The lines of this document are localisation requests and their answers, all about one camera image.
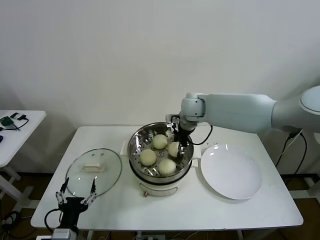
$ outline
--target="white table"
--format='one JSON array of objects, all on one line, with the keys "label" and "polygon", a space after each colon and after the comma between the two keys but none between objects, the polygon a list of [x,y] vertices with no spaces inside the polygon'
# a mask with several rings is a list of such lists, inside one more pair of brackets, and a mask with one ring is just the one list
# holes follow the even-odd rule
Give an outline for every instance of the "white table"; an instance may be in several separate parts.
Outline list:
[{"label": "white table", "polygon": [[[22,128],[20,128],[20,131],[0,131],[0,135],[3,136],[3,140],[2,142],[0,142],[0,168],[2,168],[11,176],[9,181],[0,176],[0,188],[2,189],[0,198],[2,198],[4,194],[8,194],[17,202],[15,207],[13,208],[13,211],[19,212],[22,208],[35,209],[39,201],[28,199],[28,196],[32,192],[33,187],[28,186],[25,188],[24,192],[20,192],[12,185],[14,180],[20,180],[21,177],[16,173],[14,169],[8,166],[8,163],[19,151],[19,149],[29,138],[29,136],[34,132],[37,126],[42,122],[42,120],[46,116],[46,113],[44,111],[37,110],[0,110],[0,119],[5,116],[10,117],[14,113],[26,115],[26,117],[29,119],[29,122]],[[26,120],[15,120],[12,118],[11,120],[13,120],[14,124],[17,127],[21,126],[26,122]]]},{"label": "white table", "polygon": [[[45,214],[57,207],[55,192],[65,181],[70,164],[82,153],[95,148],[109,148],[120,153],[122,144],[139,126],[83,126],[75,133],[51,182],[31,219],[31,225],[44,228]],[[191,135],[202,141],[209,132],[199,126]],[[128,157],[122,156],[119,181],[80,215],[81,230],[128,231],[198,231],[265,229],[298,226],[303,218],[273,162],[256,134],[214,127],[208,143],[237,145],[259,165],[261,190],[249,200],[224,198],[208,187],[200,168],[192,167],[177,193],[166,197],[143,197],[134,181]],[[56,227],[59,212],[48,217]]]}]

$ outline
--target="cable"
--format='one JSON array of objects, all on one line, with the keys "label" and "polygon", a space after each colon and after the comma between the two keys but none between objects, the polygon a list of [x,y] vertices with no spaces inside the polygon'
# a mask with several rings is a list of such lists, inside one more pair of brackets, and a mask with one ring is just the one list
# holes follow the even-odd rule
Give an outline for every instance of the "cable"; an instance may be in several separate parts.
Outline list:
[{"label": "cable", "polygon": [[[4,236],[5,236],[5,234],[2,235],[2,238],[1,238],[2,240],[4,240]],[[8,240],[8,238],[9,238],[9,235],[7,234],[5,240]]]},{"label": "cable", "polygon": [[[296,141],[296,139],[299,137],[299,135],[302,133],[302,131],[303,131],[303,129],[301,129],[297,134],[294,134],[293,132],[289,134],[288,138],[286,139],[286,141],[283,145],[282,152],[279,155],[279,158],[275,164],[275,167],[277,167],[279,165],[280,160],[281,160],[283,154],[285,153],[285,151],[287,151],[287,149],[291,146],[291,144],[293,144]],[[287,146],[288,141],[292,138],[293,138],[292,142],[290,142],[289,145]]]},{"label": "cable", "polygon": [[287,143],[289,142],[290,139],[291,139],[290,136],[288,136],[288,138],[286,139],[286,141],[285,141],[285,143],[284,143],[284,145],[283,145],[283,149],[282,149],[282,152],[281,152],[281,154],[280,154],[280,156],[279,156],[279,158],[278,158],[278,161],[277,161],[276,164],[275,164],[275,167],[278,167],[278,165],[279,165],[279,163],[280,163],[280,160],[281,160],[281,158],[282,158],[282,156],[283,156],[283,153],[285,152],[286,145],[287,145]]},{"label": "cable", "polygon": [[181,234],[181,233],[182,233],[182,231],[178,232],[176,235],[174,235],[174,236],[171,238],[171,240],[173,240],[176,236],[178,236],[178,235]]},{"label": "cable", "polygon": [[110,231],[108,231],[108,234],[106,235],[106,237],[101,236],[101,237],[98,238],[98,240],[107,240],[108,237],[109,237],[109,234],[110,234]]},{"label": "cable", "polygon": [[[301,159],[301,161],[299,163],[299,166],[297,167],[297,169],[294,172],[294,175],[297,174],[297,172],[299,171],[302,163],[305,160],[305,157],[306,157],[306,154],[307,154],[307,150],[308,150],[308,143],[307,143],[307,140],[306,140],[305,136],[302,133],[300,133],[300,135],[301,135],[301,137],[303,138],[303,141],[304,141],[304,153],[303,153],[303,157],[302,157],[302,159]],[[292,180],[292,178],[290,178],[285,184],[287,185],[291,180]]]},{"label": "cable", "polygon": [[170,122],[173,123],[173,119],[174,117],[176,117],[177,119],[180,119],[180,116],[179,115],[171,115],[171,118],[170,118]]},{"label": "cable", "polygon": [[13,229],[15,226],[17,226],[19,223],[21,223],[22,221],[25,221],[27,219],[30,219],[32,216],[27,216],[27,217],[24,217],[23,219],[21,218],[21,215],[19,212],[17,211],[11,211],[9,212],[6,217],[2,217],[2,201],[0,199],[0,218],[1,218],[1,221],[7,221],[7,219],[11,219],[11,224],[3,224],[2,225],[2,228],[3,228],[3,232],[0,234],[0,236],[2,235],[2,240],[4,240],[4,234],[6,233],[7,234],[7,238],[5,240],[8,240],[8,238],[13,238],[13,239],[24,239],[24,238],[27,238],[29,237],[30,235],[32,235],[37,229],[35,228],[32,232],[24,235],[24,236],[13,236],[11,233],[10,233],[10,230]]},{"label": "cable", "polygon": [[210,127],[211,127],[211,129],[210,129],[210,132],[209,132],[208,136],[206,136],[206,138],[205,138],[202,142],[200,142],[200,143],[194,143],[194,142],[192,142],[189,138],[187,138],[187,141],[188,141],[190,144],[196,145],[196,146],[199,146],[199,145],[204,144],[204,143],[208,140],[208,138],[210,137],[210,135],[211,135],[211,133],[212,133],[212,130],[214,129],[214,127],[213,127],[212,125],[210,125]]},{"label": "cable", "polygon": [[50,213],[57,212],[57,211],[60,211],[60,209],[58,209],[58,208],[51,209],[44,216],[44,225],[45,225],[46,229],[48,229],[51,233],[53,233],[54,231],[49,227],[49,225],[47,223],[47,217],[49,216]]},{"label": "cable", "polygon": [[197,234],[199,231],[196,231],[194,233],[192,233],[190,236],[188,236],[185,240],[188,240],[189,238],[191,238],[193,235]]},{"label": "cable", "polygon": [[303,129],[301,129],[301,131],[297,135],[295,135],[292,142],[290,142],[290,144],[284,149],[284,151],[279,155],[279,157],[282,156],[282,154],[284,154],[288,150],[288,148],[291,146],[291,144],[293,144],[295,142],[295,140],[299,137],[299,135],[302,133],[302,131],[303,131]]},{"label": "cable", "polygon": [[59,223],[61,223],[61,217],[64,213],[61,211],[60,214],[59,214]]},{"label": "cable", "polygon": [[26,118],[25,120],[26,120],[26,122],[25,122],[24,124],[22,124],[21,126],[18,126],[18,127],[15,127],[15,128],[11,128],[11,129],[6,129],[6,128],[3,128],[3,127],[0,127],[0,128],[1,128],[0,131],[2,131],[2,130],[11,131],[11,130],[20,129],[20,128],[22,128],[24,125],[26,125],[26,124],[29,122],[29,119],[28,119],[28,118]]}]

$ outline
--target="pot lid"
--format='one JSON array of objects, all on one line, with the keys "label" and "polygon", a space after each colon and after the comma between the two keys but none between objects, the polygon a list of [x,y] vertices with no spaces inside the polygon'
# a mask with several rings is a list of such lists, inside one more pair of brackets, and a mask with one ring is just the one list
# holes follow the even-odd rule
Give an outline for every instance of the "pot lid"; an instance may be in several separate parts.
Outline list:
[{"label": "pot lid", "polygon": [[122,171],[120,156],[111,149],[98,148],[85,152],[70,165],[65,178],[67,189],[76,197],[88,197],[93,180],[96,195],[108,192],[118,181]]}]

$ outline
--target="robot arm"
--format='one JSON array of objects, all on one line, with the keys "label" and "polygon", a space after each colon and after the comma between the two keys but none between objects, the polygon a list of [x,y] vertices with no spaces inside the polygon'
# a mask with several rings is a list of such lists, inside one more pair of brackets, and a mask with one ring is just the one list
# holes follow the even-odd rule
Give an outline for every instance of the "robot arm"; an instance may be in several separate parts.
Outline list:
[{"label": "robot arm", "polygon": [[268,129],[320,133],[320,86],[281,101],[263,94],[188,93],[176,131],[187,136],[201,122],[247,133]]}]

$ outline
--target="steamed bun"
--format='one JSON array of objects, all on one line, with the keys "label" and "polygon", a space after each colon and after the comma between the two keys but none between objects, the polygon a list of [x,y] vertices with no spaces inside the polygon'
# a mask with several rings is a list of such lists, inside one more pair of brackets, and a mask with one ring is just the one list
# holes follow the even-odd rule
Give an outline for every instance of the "steamed bun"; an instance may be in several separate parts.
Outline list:
[{"label": "steamed bun", "polygon": [[179,142],[174,141],[172,143],[170,143],[170,145],[168,146],[168,152],[169,154],[176,158],[178,156],[178,151],[179,151]]},{"label": "steamed bun", "polygon": [[173,174],[176,171],[176,163],[171,159],[165,159],[160,162],[158,170],[163,176]]},{"label": "steamed bun", "polygon": [[167,137],[165,135],[158,134],[153,138],[152,144],[156,149],[164,149],[168,144]]},{"label": "steamed bun", "polygon": [[151,166],[157,161],[157,155],[151,149],[143,150],[140,154],[140,162],[144,166]]}]

